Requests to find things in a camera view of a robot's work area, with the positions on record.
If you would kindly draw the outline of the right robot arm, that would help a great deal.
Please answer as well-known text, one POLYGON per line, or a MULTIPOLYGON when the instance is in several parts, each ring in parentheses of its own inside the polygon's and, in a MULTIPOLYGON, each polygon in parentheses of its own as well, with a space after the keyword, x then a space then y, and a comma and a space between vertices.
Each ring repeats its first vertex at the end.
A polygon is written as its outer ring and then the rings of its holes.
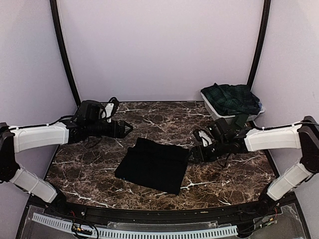
POLYGON ((261 193, 254 206, 259 216, 267 215, 275 202, 319 172, 319 123, 312 116, 288 125, 243 129, 234 129, 220 118, 207 130, 196 129, 193 134, 201 143, 190 151, 194 163, 214 162, 224 155, 261 150, 301 151, 297 162, 261 193))

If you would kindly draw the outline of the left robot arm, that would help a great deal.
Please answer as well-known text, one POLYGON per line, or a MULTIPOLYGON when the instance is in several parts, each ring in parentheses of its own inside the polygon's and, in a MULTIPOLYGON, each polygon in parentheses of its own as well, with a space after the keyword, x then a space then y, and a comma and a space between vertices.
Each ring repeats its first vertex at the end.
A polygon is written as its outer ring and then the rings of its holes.
POLYGON ((99 120, 78 124, 73 120, 61 120, 55 124, 37 126, 9 126, 0 124, 0 181, 9 182, 25 190, 50 207, 59 217, 70 213, 65 196, 52 184, 29 172, 18 164, 15 156, 26 150, 52 145, 74 144, 89 137, 125 138, 133 126, 120 120, 99 120))

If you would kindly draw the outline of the dark green plaid garment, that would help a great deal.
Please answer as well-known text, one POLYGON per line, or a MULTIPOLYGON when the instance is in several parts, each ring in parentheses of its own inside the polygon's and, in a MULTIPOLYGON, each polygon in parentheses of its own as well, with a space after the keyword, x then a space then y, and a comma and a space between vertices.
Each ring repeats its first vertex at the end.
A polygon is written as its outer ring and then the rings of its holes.
POLYGON ((248 117, 258 115, 262 109, 260 99, 248 85, 214 84, 201 89, 201 93, 219 115, 235 116, 231 122, 234 129, 243 128, 248 117))

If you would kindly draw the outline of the black front rail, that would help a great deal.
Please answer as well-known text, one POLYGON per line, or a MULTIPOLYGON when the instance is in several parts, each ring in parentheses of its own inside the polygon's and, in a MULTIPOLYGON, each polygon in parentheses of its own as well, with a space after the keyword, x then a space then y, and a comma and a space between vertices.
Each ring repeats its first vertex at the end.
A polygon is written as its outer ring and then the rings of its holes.
POLYGON ((106 225, 109 222, 141 223, 141 224, 174 224, 201 223, 217 221, 219 223, 250 223, 263 217, 255 209, 258 202, 206 208, 196 210, 144 211, 103 208, 82 204, 66 203, 66 209, 73 211, 75 216, 91 223, 106 225))

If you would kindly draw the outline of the black t-shirt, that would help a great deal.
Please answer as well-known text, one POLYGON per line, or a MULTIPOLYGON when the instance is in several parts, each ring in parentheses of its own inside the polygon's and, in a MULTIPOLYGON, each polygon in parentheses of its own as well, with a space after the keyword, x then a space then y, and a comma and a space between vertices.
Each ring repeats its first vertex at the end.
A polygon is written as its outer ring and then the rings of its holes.
POLYGON ((139 137, 115 170, 125 181, 178 195, 186 172, 189 150, 139 137))

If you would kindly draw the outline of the left black frame post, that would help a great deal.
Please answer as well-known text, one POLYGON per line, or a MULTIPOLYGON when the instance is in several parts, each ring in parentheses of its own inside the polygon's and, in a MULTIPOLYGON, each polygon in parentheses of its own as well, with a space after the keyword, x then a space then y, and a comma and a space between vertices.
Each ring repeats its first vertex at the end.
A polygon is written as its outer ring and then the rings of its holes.
POLYGON ((75 84, 75 80, 73 77, 73 73, 71 70, 71 66, 70 66, 70 62, 69 62, 69 58, 68 58, 68 54, 67 54, 67 50, 66 50, 66 46, 64 42, 64 37, 63 37, 63 32, 62 32, 62 27, 61 27, 61 22, 59 17, 58 2, 56 0, 50 0, 49 2, 50 2, 50 9, 51 9, 55 35, 56 35, 64 71, 67 77, 68 85, 70 87, 72 97, 76 106, 79 106, 81 103, 81 100, 80 100, 80 96, 75 84))

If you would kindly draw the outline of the right black frame post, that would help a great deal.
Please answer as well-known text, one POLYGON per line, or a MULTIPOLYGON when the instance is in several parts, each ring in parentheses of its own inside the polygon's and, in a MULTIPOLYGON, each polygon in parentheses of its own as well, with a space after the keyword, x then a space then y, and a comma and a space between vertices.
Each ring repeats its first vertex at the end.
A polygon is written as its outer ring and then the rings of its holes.
POLYGON ((267 25, 268 25, 268 19, 269 19, 269 14, 270 14, 270 7, 271 7, 271 0, 264 0, 255 53, 254 53, 250 73, 249 73, 248 80, 247 80, 247 85, 249 86, 250 90, 252 90, 252 88, 253 88, 254 80, 255 80, 258 65, 259 65, 259 61, 260 61, 261 54, 262 54, 262 49, 263 49, 263 45, 264 45, 264 40, 265 40, 267 25))

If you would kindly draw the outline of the black frame post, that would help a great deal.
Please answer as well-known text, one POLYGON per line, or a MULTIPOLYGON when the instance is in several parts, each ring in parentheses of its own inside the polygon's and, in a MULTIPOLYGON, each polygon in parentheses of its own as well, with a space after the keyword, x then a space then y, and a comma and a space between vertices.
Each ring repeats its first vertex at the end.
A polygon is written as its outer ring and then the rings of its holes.
POLYGON ((260 61, 261 54, 262 54, 262 49, 263 49, 263 45, 264 45, 264 40, 265 40, 267 25, 268 25, 268 19, 269 19, 269 14, 270 14, 270 7, 271 7, 271 0, 264 0, 255 53, 254 53, 250 73, 249 73, 248 80, 247 80, 247 85, 249 86, 250 90, 252 90, 252 88, 253 88, 254 80, 255 80, 258 65, 259 65, 259 61, 260 61))
POLYGON ((63 37, 63 32, 62 32, 62 27, 61 27, 61 22, 59 17, 58 2, 56 0, 50 0, 49 2, 50 2, 50 9, 51 9, 55 35, 56 35, 64 71, 67 77, 68 85, 70 87, 72 97, 76 106, 79 106, 81 103, 81 100, 80 100, 80 96, 75 84, 75 80, 73 77, 73 73, 71 70, 71 66, 70 66, 70 62, 69 62, 69 58, 68 58, 68 54, 67 54, 67 50, 66 50, 66 46, 64 42, 64 37, 63 37))

